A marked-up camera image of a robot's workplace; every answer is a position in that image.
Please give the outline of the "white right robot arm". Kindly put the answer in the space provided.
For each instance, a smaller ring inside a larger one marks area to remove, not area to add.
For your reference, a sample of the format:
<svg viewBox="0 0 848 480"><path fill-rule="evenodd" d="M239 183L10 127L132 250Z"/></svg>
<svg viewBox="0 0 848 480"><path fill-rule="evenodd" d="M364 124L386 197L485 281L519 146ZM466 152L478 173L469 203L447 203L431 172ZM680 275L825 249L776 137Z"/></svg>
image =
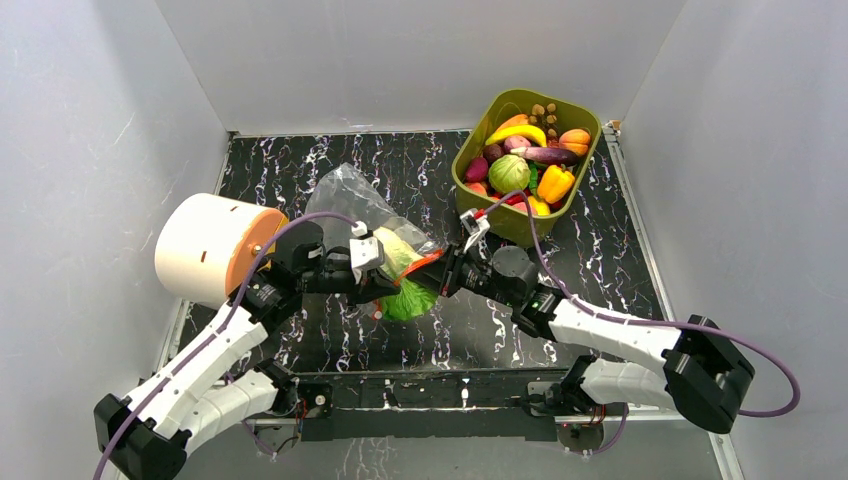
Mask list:
<svg viewBox="0 0 848 480"><path fill-rule="evenodd" d="M464 289L505 305L513 323L531 337L614 356L613 361L580 357L560 384L565 405L577 414L610 403L656 406L725 434L755 375L709 319L646 326L639 317L567 298L540 280L538 266L519 247L502 247L484 260L452 245L407 277L445 297Z"/></svg>

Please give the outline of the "green lettuce toy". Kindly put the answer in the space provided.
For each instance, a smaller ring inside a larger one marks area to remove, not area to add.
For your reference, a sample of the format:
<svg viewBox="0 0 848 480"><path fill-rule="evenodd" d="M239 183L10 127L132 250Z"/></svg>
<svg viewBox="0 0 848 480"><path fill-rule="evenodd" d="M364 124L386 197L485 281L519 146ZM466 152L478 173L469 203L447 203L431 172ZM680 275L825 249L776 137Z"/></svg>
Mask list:
<svg viewBox="0 0 848 480"><path fill-rule="evenodd" d="M378 301L382 317L392 321L409 321L429 312L437 302L437 294L408 280L405 275L408 267L424 257L390 229L380 227L373 234L382 244L385 254L381 269L399 287L397 294Z"/></svg>

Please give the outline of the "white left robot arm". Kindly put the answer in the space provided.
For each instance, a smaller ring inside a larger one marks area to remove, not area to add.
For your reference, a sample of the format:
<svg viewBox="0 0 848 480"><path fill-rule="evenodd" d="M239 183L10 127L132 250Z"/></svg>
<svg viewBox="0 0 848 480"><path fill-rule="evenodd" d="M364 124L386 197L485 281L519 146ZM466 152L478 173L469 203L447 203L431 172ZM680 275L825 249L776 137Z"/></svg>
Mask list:
<svg viewBox="0 0 848 480"><path fill-rule="evenodd" d="M348 245L326 249L317 218L293 220L255 247L205 333L129 393L97 403L94 478L112 465L128 479L173 479L192 453L231 426L258 413L305 411L295 374L266 362L231 378L231 367L299 311L306 294L344 294L365 304L400 291L388 270L387 229L346 218Z"/></svg>

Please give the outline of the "clear zip top bag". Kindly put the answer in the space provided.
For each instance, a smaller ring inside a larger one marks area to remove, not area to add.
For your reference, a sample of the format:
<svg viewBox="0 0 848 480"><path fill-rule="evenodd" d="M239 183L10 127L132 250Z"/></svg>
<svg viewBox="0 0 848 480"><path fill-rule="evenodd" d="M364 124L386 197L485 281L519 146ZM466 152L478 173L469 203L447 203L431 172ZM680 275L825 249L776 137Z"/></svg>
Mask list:
<svg viewBox="0 0 848 480"><path fill-rule="evenodd" d="M335 212L364 222L373 232L385 227L412 246L424 258L440 251L440 245L423 230L401 216L383 199L360 171L348 163L331 170L317 183L305 211ZM359 310L376 320L383 318L378 301L361 305Z"/></svg>

